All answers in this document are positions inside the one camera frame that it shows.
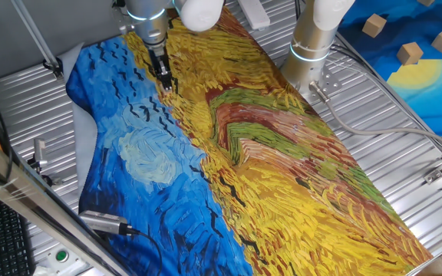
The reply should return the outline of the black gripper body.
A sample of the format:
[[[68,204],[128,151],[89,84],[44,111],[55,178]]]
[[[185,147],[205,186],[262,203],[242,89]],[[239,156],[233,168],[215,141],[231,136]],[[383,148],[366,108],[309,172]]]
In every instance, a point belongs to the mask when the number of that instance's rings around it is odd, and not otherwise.
[[[170,72],[170,65],[165,44],[148,44],[147,50],[155,73],[168,74]]]

